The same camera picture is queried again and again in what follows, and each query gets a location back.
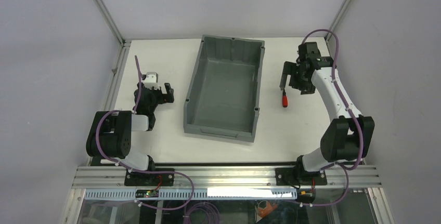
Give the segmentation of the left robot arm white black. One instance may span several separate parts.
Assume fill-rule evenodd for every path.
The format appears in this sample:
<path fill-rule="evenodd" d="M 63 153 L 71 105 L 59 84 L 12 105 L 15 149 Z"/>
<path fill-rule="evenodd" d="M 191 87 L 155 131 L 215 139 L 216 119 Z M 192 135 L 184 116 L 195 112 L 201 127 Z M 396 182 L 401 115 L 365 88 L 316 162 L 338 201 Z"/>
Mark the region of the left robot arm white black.
<path fill-rule="evenodd" d="M 86 141 L 86 152 L 90 157 L 107 160 L 116 166 L 132 171 L 155 171 L 150 155 L 132 148 L 132 133 L 152 131 L 155 110 L 160 104 L 174 102 L 174 90 L 170 83 L 162 88 L 146 87 L 140 83 L 134 91 L 135 105 L 132 110 L 98 111 Z"/>

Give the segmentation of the red handled screwdriver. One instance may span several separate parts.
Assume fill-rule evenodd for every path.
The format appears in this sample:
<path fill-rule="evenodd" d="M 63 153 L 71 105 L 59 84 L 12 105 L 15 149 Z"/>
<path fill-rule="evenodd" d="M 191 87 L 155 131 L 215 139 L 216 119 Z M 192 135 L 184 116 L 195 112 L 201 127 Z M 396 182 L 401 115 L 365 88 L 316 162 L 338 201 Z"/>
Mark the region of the red handled screwdriver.
<path fill-rule="evenodd" d="M 289 102 L 288 102 L 288 98 L 287 98 L 286 90 L 283 89 L 283 90 L 282 90 L 282 106 L 283 106 L 284 108 L 287 108 L 288 105 L 289 105 Z"/>

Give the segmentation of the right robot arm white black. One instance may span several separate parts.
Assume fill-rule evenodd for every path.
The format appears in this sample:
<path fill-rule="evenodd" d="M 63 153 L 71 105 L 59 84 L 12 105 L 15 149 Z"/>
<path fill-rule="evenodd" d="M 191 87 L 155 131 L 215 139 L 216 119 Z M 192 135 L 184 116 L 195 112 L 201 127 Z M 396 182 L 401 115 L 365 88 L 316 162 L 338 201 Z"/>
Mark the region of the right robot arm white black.
<path fill-rule="evenodd" d="M 336 60 L 316 42 L 299 63 L 280 60 L 280 42 L 205 35 L 165 41 L 151 66 L 174 91 L 155 111 L 149 152 L 165 163 L 295 162 L 311 177 L 359 161 L 374 121 L 348 101 Z"/>

